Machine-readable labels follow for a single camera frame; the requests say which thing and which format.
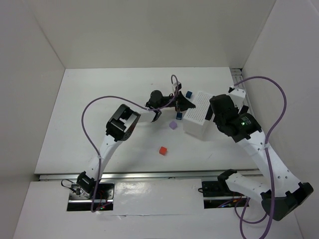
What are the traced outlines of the white plastic bin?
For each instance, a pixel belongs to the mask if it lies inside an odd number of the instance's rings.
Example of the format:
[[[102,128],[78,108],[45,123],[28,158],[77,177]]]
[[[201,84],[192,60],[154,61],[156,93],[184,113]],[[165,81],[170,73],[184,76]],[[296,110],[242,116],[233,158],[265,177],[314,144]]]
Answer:
[[[195,108],[188,109],[183,116],[183,131],[198,139],[202,139],[209,124],[209,119],[205,119],[210,108],[209,100],[212,94],[198,91],[192,98]]]

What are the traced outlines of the purple wood block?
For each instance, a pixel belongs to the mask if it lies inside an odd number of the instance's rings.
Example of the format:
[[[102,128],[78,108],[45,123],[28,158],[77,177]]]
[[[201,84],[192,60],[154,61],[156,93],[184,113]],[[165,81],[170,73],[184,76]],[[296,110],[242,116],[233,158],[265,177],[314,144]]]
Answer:
[[[169,127],[170,127],[171,129],[176,129],[176,128],[177,128],[177,123],[176,123],[175,121],[171,121],[171,122],[169,123]]]

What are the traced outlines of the dark blue wood block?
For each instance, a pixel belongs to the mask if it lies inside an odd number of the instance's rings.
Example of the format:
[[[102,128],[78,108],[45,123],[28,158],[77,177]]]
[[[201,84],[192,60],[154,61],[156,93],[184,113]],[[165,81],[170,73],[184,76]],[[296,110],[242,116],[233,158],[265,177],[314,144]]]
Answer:
[[[181,112],[177,112],[176,113],[176,119],[177,120],[182,120],[182,113]]]

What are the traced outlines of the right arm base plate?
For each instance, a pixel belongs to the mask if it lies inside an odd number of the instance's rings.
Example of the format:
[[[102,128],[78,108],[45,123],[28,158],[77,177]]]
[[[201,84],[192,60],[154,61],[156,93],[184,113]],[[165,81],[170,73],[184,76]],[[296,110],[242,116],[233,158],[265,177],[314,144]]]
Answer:
[[[247,200],[238,192],[226,191],[218,181],[202,181],[197,190],[203,195],[205,209],[243,207]]]

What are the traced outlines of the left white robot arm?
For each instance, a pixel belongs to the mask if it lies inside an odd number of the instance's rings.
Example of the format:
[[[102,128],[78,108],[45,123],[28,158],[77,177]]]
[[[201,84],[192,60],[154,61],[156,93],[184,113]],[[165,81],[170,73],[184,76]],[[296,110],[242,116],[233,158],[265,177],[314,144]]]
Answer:
[[[100,148],[98,148],[90,138],[84,126],[84,117],[88,108],[96,101],[101,99],[114,98],[131,103],[139,108],[142,112],[132,110],[125,104],[121,104],[106,123],[106,132]],[[97,153],[96,159],[90,163],[89,169],[80,173],[77,178],[77,185],[90,197],[93,198],[97,192],[103,171],[107,166],[112,155],[122,142],[129,139],[138,122],[155,122],[161,116],[161,110],[165,108],[174,108],[177,113],[188,109],[196,108],[195,104],[190,102],[180,90],[169,96],[163,96],[161,91],[154,90],[150,94],[149,100],[145,106],[140,106],[127,99],[117,96],[103,96],[92,100],[84,108],[81,115],[82,130],[88,141]]]

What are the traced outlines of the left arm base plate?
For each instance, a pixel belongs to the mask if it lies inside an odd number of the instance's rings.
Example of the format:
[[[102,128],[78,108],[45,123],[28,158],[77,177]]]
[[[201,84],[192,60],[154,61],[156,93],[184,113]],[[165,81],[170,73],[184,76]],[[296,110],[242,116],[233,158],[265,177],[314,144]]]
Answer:
[[[95,197],[92,193],[85,192],[79,185],[69,179],[62,179],[61,186],[69,190],[67,211],[89,212],[93,210],[112,211],[114,207],[114,183],[102,183],[98,185]]]

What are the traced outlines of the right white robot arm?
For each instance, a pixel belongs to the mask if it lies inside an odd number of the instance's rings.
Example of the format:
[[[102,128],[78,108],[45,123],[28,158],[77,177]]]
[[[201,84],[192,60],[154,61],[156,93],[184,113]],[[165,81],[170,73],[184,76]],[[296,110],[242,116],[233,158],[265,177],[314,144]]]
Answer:
[[[238,192],[260,203],[275,221],[300,206],[314,191],[308,182],[301,182],[266,143],[266,135],[256,119],[240,112],[229,95],[210,100],[217,129],[231,137],[253,159],[262,175],[270,182],[264,185],[229,169],[217,177],[223,192]]]

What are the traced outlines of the red wood block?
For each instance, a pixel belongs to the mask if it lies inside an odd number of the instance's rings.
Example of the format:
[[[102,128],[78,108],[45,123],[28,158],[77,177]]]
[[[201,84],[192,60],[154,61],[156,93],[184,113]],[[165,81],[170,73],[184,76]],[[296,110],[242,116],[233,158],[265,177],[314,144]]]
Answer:
[[[162,146],[162,147],[159,149],[159,154],[161,154],[161,155],[166,155],[166,154],[167,154],[167,148]]]

